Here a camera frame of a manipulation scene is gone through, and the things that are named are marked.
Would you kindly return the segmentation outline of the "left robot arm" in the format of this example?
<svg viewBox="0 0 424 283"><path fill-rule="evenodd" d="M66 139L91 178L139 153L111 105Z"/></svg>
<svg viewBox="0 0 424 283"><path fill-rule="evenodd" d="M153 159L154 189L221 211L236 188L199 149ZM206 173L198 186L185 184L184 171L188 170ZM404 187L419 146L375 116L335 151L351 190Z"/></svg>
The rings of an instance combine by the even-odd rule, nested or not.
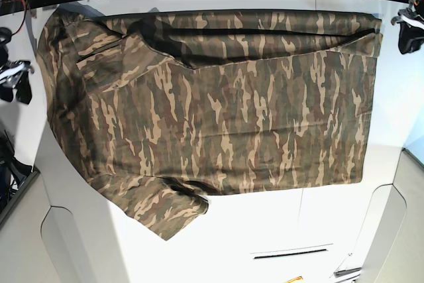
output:
<svg viewBox="0 0 424 283"><path fill-rule="evenodd" d="M408 6L391 19L391 24L399 25L400 53L418 51L423 46L423 0L409 0Z"/></svg>

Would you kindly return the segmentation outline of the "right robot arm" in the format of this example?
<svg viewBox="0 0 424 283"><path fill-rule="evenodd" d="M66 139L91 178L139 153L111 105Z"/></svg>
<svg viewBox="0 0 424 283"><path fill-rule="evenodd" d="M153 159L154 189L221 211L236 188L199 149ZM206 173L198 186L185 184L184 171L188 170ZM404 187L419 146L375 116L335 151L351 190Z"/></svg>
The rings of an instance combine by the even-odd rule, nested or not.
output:
<svg viewBox="0 0 424 283"><path fill-rule="evenodd" d="M11 103L16 98L28 105L32 100L29 74L34 68L27 60L10 61L7 44L11 38L11 30L1 27L1 100Z"/></svg>

